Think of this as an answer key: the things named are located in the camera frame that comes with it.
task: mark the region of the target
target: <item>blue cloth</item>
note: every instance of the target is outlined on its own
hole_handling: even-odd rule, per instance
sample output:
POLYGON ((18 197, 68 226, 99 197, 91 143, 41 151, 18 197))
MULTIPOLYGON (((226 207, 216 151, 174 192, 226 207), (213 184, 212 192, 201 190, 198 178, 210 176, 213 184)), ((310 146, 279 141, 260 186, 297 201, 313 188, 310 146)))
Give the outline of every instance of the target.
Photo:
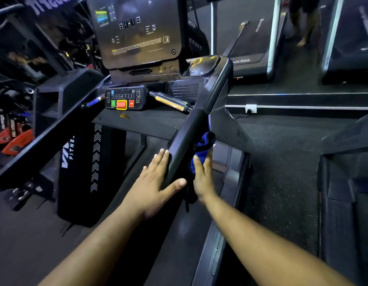
MULTIPOLYGON (((201 140, 197 141, 193 145, 193 152, 200 158, 201 164, 204 164, 206 156, 210 149, 213 147, 215 143, 215 134, 211 131, 206 132, 201 140)), ((195 165, 193 164, 193 158, 190 160, 190 170, 192 174, 196 174, 195 165)))

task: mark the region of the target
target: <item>rubber gym floor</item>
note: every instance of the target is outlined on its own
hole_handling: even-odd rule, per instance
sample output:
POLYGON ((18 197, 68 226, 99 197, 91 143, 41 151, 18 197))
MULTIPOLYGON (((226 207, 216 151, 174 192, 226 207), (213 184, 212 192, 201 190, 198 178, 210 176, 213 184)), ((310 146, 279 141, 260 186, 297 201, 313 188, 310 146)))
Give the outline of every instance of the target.
MULTIPOLYGON (((271 0, 223 0, 218 5, 218 49, 221 54, 247 18, 269 16, 271 0)), ((198 10, 200 27, 210 38, 210 9, 198 10)), ((288 21, 286 31, 290 32, 288 21)), ((269 84, 235 86, 231 94, 251 92, 349 92, 357 86, 317 84, 317 32, 311 43, 295 49, 286 43, 278 73, 269 84)), ((310 253, 319 251, 319 208, 316 170, 321 139, 352 119, 251 115, 238 122, 256 143, 252 153, 253 176, 243 211, 268 229, 296 243, 310 253)), ((179 126, 182 119, 170 120, 179 126)), ((127 134, 126 154, 135 151, 138 135, 127 134)), ((121 203, 142 167, 150 162, 166 141, 148 138, 148 147, 125 179, 102 219, 121 203)), ((93 228, 73 226, 62 236, 66 222, 55 214, 55 205, 32 196, 18 212, 10 211, 0 192, 0 285, 36 285, 57 266, 93 228)), ((230 253, 228 275, 232 285, 254 285, 247 272, 230 253)))

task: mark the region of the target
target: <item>treadmill console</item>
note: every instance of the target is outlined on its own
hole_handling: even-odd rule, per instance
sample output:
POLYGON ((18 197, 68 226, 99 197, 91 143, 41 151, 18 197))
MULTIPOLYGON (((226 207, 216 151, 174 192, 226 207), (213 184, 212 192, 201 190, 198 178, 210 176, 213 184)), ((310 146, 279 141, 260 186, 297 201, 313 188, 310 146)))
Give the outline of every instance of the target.
POLYGON ((185 46, 179 0, 87 2, 107 69, 175 59, 185 46))
POLYGON ((148 90, 145 86, 105 86, 102 90, 108 109, 143 110, 147 102, 148 90))

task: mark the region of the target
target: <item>electrical socket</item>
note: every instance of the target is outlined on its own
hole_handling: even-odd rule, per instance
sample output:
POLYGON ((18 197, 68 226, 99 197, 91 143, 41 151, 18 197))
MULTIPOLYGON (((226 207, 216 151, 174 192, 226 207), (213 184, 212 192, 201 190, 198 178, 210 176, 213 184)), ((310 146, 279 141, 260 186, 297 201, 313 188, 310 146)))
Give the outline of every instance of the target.
POLYGON ((257 105, 256 104, 245 105, 245 112, 248 113, 248 110, 251 110, 251 113, 257 113, 257 105))

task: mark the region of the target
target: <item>gym equipment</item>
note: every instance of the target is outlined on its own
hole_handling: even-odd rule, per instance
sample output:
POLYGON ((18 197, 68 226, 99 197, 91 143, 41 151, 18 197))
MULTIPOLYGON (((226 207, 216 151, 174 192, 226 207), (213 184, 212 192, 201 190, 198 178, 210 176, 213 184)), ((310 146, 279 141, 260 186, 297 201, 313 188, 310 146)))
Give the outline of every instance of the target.
POLYGON ((368 115, 322 140, 321 258, 368 285, 368 115))
POLYGON ((320 21, 321 82, 368 81, 368 0, 322 5, 320 21))
MULTIPOLYGON (((193 53, 189 50, 185 0, 116 1, 88 0, 97 21, 96 34, 111 81, 105 78, 9 162, 0 171, 0 189, 29 180, 71 136, 77 136, 79 129, 92 121, 102 127, 169 141, 171 160, 163 187, 176 178, 188 178, 193 143, 212 131, 216 136, 213 168, 217 192, 236 206, 241 190, 247 187, 254 145, 225 110, 233 63, 223 56, 187 59, 193 53), (122 11, 123 2, 133 10, 122 11), (112 42, 116 36, 119 43, 112 42), (175 92, 181 86, 194 88, 195 93, 181 92, 186 100, 179 99, 175 92), (164 110, 163 104, 176 110, 164 110), (180 129, 161 119, 162 114, 169 120, 184 112, 188 116, 180 129), (32 167, 25 167, 30 160, 32 167), (17 179, 8 180, 20 168, 17 179)), ((102 138, 98 144, 114 158, 118 150, 116 143, 102 138)), ((102 174, 104 180, 110 181, 119 176, 113 168, 105 168, 102 174)), ((82 187, 86 193, 79 202, 86 207, 81 215, 101 202, 100 197, 94 200, 90 193, 100 195, 105 187, 92 192, 90 189, 87 185, 82 187)), ((190 204, 187 212, 184 192, 134 231, 110 281, 132 279, 134 285, 212 285, 215 282, 225 240, 199 202, 190 204), (137 276, 131 271, 136 266, 137 276)))
POLYGON ((234 64, 234 78, 262 77, 270 81, 284 41, 287 13, 280 12, 282 0, 274 0, 272 18, 247 20, 239 27, 237 38, 224 52, 234 64))

